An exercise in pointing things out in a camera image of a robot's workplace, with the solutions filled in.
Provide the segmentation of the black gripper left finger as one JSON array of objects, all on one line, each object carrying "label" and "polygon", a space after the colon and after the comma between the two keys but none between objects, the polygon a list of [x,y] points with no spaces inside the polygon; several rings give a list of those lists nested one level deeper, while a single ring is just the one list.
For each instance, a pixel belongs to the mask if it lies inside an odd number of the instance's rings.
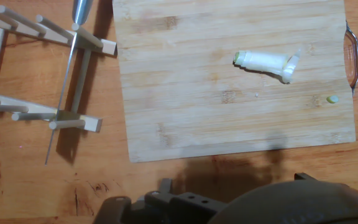
[{"label": "black gripper left finger", "polygon": [[208,223],[226,206],[191,192],[176,195],[172,179],[163,179],[158,190],[146,193],[135,202],[125,196],[107,198],[93,223]]}]

